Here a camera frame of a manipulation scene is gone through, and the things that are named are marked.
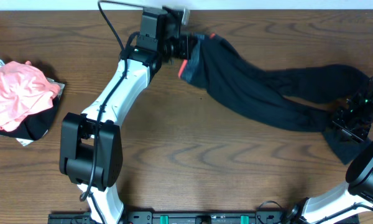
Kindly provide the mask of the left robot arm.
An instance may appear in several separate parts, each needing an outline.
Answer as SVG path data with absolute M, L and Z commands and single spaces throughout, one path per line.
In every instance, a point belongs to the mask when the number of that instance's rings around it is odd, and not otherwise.
M 122 222 L 124 204 L 116 187 L 123 162 L 121 126 L 163 63 L 191 57 L 195 40 L 182 33 L 189 16 L 188 9 L 143 7 L 140 29 L 121 44 L 116 72 L 105 89 L 82 113 L 64 117 L 59 169 L 91 209 L 70 223 Z

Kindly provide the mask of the black leggings red waistband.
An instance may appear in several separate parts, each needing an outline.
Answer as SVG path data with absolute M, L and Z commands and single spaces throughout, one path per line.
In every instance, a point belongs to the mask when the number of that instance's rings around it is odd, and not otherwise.
M 234 112 L 280 129 L 321 133 L 343 164 L 362 152 L 371 140 L 357 143 L 330 127 L 332 114 L 291 101 L 297 97 L 317 104 L 351 96 L 369 78 L 349 65 L 262 70 L 244 60 L 224 38 L 195 34 L 191 58 L 179 77 L 206 92 Z

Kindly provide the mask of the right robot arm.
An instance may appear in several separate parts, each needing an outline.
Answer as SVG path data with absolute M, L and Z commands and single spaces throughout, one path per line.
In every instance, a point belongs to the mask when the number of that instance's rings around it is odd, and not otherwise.
M 362 143 L 373 123 L 373 77 L 347 104 L 334 114 L 333 129 Z M 344 182 L 302 200 L 283 216 L 282 223 L 358 223 L 357 214 L 362 212 L 373 212 L 373 141 L 351 162 Z

